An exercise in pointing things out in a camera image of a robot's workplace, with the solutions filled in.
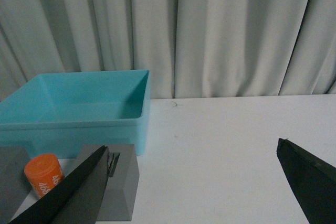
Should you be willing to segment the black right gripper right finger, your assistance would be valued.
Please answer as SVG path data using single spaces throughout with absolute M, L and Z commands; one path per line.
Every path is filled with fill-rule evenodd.
M 280 138 L 277 157 L 309 223 L 335 223 L 335 167 L 288 139 Z

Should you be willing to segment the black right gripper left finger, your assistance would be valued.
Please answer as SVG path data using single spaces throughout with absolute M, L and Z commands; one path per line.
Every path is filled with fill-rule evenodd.
M 109 176 L 108 161 L 109 149 L 103 145 L 11 223 L 96 223 Z

